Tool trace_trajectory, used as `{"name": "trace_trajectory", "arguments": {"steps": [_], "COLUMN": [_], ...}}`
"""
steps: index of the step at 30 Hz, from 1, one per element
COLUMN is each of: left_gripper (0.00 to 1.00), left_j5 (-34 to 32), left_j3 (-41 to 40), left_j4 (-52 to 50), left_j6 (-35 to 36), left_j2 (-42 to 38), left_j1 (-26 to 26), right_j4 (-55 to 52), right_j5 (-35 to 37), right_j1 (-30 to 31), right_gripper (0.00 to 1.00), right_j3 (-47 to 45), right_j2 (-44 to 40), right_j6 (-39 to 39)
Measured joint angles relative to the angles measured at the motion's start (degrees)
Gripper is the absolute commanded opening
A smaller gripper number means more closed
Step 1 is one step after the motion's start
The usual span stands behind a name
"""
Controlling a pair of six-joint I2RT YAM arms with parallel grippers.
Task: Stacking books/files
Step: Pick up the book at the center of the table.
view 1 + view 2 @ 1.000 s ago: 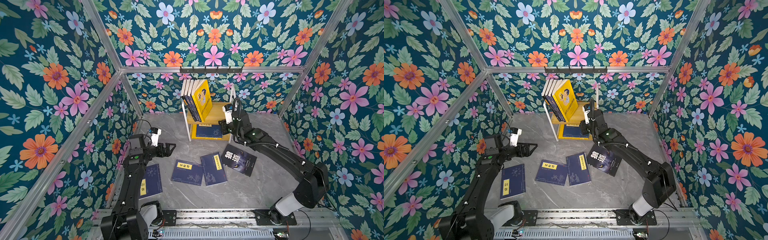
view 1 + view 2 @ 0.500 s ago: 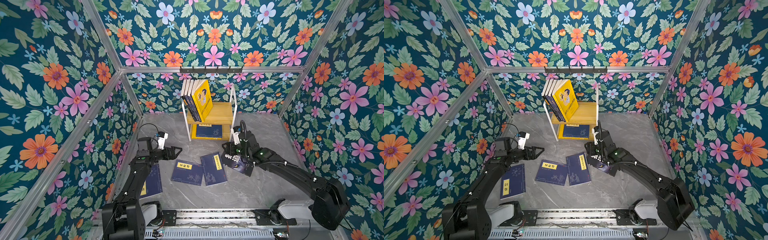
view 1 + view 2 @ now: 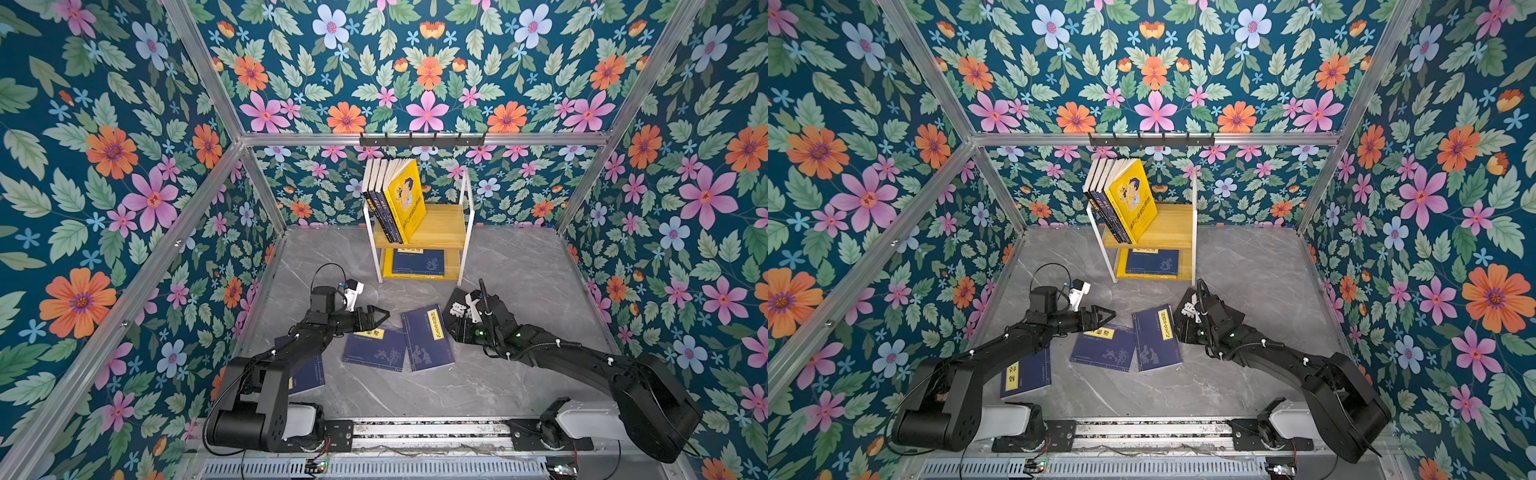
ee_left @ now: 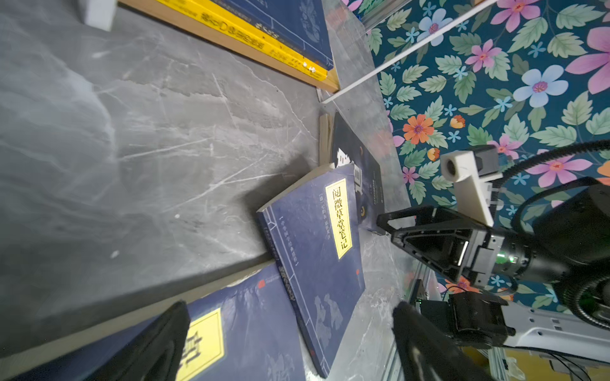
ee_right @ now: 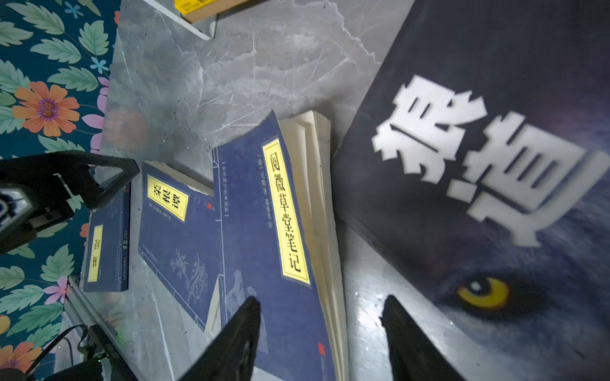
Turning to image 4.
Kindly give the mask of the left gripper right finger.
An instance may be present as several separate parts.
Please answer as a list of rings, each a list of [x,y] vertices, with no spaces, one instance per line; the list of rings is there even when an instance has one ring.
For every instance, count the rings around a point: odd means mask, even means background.
[[[488,380],[449,338],[406,302],[392,312],[395,343],[406,380]]]

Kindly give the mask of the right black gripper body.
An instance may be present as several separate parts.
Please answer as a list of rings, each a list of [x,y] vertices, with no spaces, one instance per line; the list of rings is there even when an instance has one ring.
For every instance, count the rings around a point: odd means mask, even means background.
[[[473,286],[484,286],[493,275],[515,281],[557,283],[570,265],[530,234],[507,229],[476,230],[469,239],[462,275]]]

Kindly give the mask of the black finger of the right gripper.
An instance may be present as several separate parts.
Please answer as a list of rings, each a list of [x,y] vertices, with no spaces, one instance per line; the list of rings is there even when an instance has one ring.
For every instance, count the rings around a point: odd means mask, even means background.
[[[377,226],[392,244],[454,282],[476,288],[491,276],[491,229],[446,207],[416,206],[380,214]]]

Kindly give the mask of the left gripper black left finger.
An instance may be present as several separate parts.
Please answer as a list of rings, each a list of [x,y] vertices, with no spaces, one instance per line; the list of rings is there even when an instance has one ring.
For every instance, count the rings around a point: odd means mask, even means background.
[[[190,326],[187,304],[174,303],[89,380],[174,380]]]

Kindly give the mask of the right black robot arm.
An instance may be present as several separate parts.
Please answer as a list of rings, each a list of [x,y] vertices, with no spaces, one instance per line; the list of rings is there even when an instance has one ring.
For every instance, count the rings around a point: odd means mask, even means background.
[[[443,177],[457,206],[416,206],[381,214],[378,226],[392,244],[471,290],[445,302],[422,301],[421,313],[455,344],[482,349],[533,349],[556,356],[609,359],[609,188],[592,177],[546,186],[526,200],[508,226],[494,225],[497,199],[514,175],[572,155],[606,151],[606,140],[537,154],[506,170],[491,145],[443,155]],[[485,294],[494,275],[551,284],[568,316],[536,312]]]

